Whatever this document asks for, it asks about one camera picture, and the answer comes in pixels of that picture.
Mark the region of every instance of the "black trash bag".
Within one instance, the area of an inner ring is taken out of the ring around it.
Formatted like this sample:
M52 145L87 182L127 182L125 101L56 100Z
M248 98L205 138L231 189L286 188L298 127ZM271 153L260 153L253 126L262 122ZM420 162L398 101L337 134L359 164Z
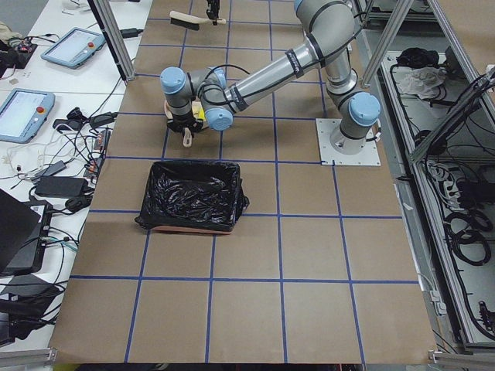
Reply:
M248 207L241 169L232 162L155 162L141 213L143 228L176 226L230 232Z
M438 67L439 54L435 50L421 48L409 48L397 57L399 66L411 67L412 69L423 67Z

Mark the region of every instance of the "robotic arm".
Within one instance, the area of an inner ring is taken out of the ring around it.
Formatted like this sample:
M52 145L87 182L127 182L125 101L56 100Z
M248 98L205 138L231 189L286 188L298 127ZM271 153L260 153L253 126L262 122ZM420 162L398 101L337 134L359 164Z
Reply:
M226 130L237 112L321 67L327 74L326 91L343 116L331 142L337 151L358 153L380 114L380 104L374 96L360 91L357 74L350 66L347 44L354 37L353 14L345 0L295 0L294 9L306 31L304 42L229 87L220 68L191 73L177 67L164 69L160 79L172 113L169 128L182 132L185 128L192 132L201 129L191 103L198 97L209 126Z

